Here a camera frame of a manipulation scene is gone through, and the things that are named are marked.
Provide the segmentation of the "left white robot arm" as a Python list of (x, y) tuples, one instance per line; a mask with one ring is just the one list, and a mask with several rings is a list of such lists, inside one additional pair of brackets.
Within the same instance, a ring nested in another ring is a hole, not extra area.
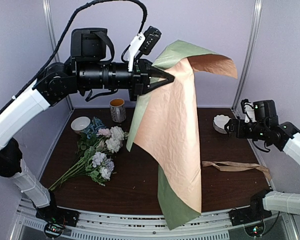
[(155, 27), (138, 33), (128, 47), (128, 61), (106, 59), (114, 51), (105, 28), (80, 28), (72, 31), (70, 57), (51, 63), (39, 71), (34, 81), (0, 113), (0, 176), (12, 178), (37, 208), (43, 219), (57, 222), (66, 212), (56, 204), (54, 194), (32, 175), (23, 160), (15, 134), (35, 116), (56, 105), (70, 94), (84, 95), (103, 89), (112, 95), (127, 89), (131, 101), (159, 87), (172, 83), (174, 77), (143, 59), (161, 37)]

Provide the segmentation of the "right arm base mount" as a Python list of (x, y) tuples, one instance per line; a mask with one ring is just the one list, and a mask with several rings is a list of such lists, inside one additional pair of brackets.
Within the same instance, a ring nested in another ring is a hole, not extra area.
[(233, 208), (229, 212), (232, 226), (243, 225), (245, 233), (252, 238), (262, 237), (266, 233), (265, 219), (272, 213), (267, 210), (252, 210), (250, 207)]

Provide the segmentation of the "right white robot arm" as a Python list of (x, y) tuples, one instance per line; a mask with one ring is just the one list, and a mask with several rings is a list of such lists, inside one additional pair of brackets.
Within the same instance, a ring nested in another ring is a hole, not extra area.
[[(234, 133), (239, 139), (264, 141), (263, 151), (273, 145), (292, 158), (300, 166), (300, 129), (286, 121), (278, 123), (276, 117), (245, 122), (243, 119), (230, 119), (224, 130)], [(249, 220), (258, 220), (266, 211), (284, 212), (300, 216), (300, 193), (284, 193), (276, 190), (263, 190), (252, 198), (252, 206), (246, 210)]]

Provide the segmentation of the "white rose stem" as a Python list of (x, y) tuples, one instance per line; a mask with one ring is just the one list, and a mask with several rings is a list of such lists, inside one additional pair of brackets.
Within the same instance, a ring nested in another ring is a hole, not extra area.
[(106, 129), (109, 129), (111, 135), (110, 138), (105, 141), (105, 151), (96, 151), (93, 147), (90, 148), (93, 148), (95, 153), (101, 152), (111, 156), (120, 151), (123, 147), (124, 140), (128, 138), (129, 133), (123, 131), (120, 126), (113, 126), (111, 128), (106, 127)]

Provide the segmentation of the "pink rose stem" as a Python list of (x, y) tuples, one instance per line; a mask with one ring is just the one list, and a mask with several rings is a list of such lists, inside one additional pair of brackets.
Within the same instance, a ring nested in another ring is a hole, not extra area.
[(77, 156), (82, 156), (86, 150), (93, 147), (97, 152), (106, 150), (106, 140), (111, 136), (108, 128), (101, 128), (98, 131), (85, 130), (80, 133), (77, 142)]

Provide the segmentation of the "green and peach wrapping paper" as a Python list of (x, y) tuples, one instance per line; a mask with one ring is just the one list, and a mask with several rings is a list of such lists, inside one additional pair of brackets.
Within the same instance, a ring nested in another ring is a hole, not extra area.
[(202, 213), (194, 73), (237, 78), (238, 72), (231, 58), (182, 40), (168, 45), (153, 66), (173, 75), (174, 81), (138, 97), (126, 148), (137, 145), (157, 161), (157, 199), (173, 230)]

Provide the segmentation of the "beige ribbon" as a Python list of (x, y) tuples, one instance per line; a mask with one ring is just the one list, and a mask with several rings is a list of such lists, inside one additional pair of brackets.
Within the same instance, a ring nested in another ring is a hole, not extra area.
[(244, 172), (249, 170), (258, 170), (262, 172), (268, 181), (272, 180), (270, 170), (257, 163), (243, 163), (233, 161), (202, 161), (203, 167), (214, 167), (221, 172)]

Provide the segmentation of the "blue hydrangea stem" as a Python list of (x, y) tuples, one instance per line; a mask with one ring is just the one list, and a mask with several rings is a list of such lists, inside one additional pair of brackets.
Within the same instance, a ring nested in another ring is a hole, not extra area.
[(78, 151), (85, 151), (87, 148), (97, 143), (100, 136), (100, 129), (105, 129), (103, 122), (96, 117), (93, 117), (90, 124), (79, 134), (80, 138), (77, 142)]

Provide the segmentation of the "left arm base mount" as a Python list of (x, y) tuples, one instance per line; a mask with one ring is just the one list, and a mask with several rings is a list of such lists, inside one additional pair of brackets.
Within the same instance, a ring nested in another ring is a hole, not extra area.
[(76, 227), (80, 213), (76, 210), (57, 207), (36, 208), (35, 217), (46, 222), (43, 233), (50, 239), (60, 237), (66, 227)]

